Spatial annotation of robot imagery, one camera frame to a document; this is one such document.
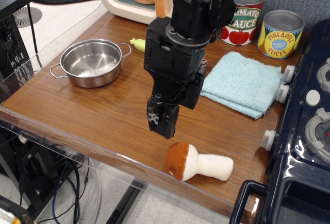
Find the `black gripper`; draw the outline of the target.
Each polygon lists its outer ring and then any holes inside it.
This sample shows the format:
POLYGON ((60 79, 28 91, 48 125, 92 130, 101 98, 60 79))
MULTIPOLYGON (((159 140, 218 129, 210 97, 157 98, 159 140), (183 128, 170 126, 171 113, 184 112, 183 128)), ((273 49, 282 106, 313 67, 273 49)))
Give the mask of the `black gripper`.
POLYGON ((186 39, 175 32, 171 19, 156 18, 147 29, 144 69, 154 85, 147 101, 149 129, 166 139, 174 136, 179 106, 194 109, 205 78, 201 62, 206 38, 186 39))

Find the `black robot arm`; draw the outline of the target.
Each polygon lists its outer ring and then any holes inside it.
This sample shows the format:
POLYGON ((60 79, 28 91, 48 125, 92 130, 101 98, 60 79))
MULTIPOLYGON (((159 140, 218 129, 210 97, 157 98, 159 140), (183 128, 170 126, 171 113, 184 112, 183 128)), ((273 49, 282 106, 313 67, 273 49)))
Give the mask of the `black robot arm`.
POLYGON ((151 131, 172 138, 180 106, 193 109, 206 77, 205 47, 229 25, 234 0, 173 0, 171 17, 148 26, 144 69, 154 85, 147 102, 151 131))

